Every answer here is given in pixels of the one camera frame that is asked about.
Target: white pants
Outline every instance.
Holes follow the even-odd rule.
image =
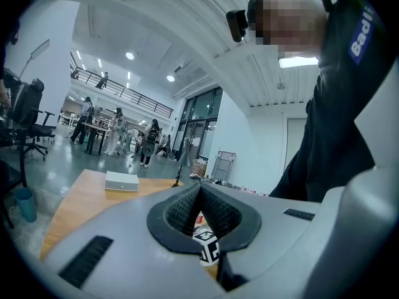
[[[110,132],[110,136],[108,139],[108,146],[105,154],[113,154],[113,151],[117,148],[118,145],[118,133],[117,132]]]

